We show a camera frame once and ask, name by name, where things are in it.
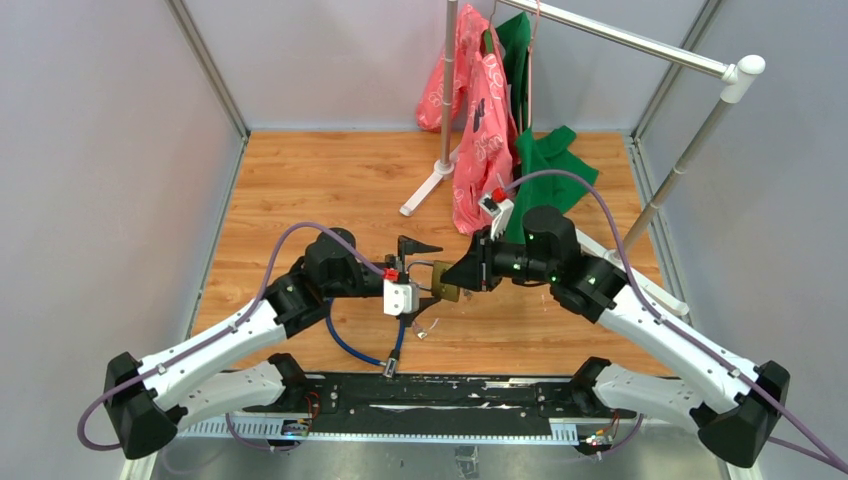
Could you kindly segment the brass padlock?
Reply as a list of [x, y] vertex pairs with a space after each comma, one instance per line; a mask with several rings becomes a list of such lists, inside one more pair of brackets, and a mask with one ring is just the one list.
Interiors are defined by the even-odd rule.
[[443, 274], [452, 267], [452, 263], [444, 261], [433, 262], [430, 286], [430, 293], [433, 298], [454, 303], [459, 301], [460, 288], [456, 285], [449, 284], [442, 279]]

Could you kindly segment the small silver cable-lock keys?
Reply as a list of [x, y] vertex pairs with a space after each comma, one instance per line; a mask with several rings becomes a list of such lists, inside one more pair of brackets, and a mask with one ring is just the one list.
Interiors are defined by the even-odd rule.
[[412, 331], [413, 331], [413, 333], [415, 334], [416, 337], [418, 337], [421, 340], [424, 340], [433, 332], [433, 330], [437, 327], [439, 322], [440, 322], [439, 318], [436, 318], [435, 320], [433, 320], [429, 325], [422, 324], [418, 321], [413, 321], [412, 324], [411, 324], [411, 329], [412, 329]]

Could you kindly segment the blue cable lock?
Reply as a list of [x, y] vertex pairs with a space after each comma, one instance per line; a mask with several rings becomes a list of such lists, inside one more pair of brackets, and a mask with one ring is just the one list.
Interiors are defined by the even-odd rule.
[[333, 319], [328, 316], [325, 325], [335, 343], [353, 358], [368, 365], [386, 367], [389, 358], [396, 358], [399, 366], [400, 352], [404, 340], [418, 338], [411, 329], [412, 320], [391, 320], [380, 316], [374, 322], [355, 319], [352, 323], [341, 315]]

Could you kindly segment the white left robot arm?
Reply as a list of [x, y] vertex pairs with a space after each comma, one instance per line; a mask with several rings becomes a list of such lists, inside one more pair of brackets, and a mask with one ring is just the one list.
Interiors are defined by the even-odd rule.
[[278, 278], [266, 272], [258, 293], [230, 317], [158, 353], [136, 359], [124, 352], [109, 361], [100, 402], [126, 458], [146, 457], [180, 431], [233, 410], [273, 404], [283, 413], [298, 411], [307, 389], [290, 355], [242, 373], [228, 368], [324, 320], [333, 300], [380, 297], [385, 314], [399, 321], [421, 309], [405, 260], [436, 246], [399, 236], [396, 253], [373, 262], [357, 251], [351, 232], [315, 228], [317, 238], [290, 270]]

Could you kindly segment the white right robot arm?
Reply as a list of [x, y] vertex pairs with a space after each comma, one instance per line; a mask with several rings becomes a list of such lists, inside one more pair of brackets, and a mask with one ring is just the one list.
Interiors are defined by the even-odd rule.
[[441, 282], [475, 292], [491, 291], [506, 278], [549, 286], [562, 308], [628, 338], [675, 375], [638, 374], [592, 357], [573, 378], [577, 413], [641, 413], [695, 433], [727, 463], [752, 467], [782, 417], [788, 370], [734, 354], [645, 297], [622, 268], [583, 252], [574, 223], [556, 208], [534, 207], [522, 223], [521, 244], [492, 235], [488, 227], [475, 232], [467, 253], [441, 274]]

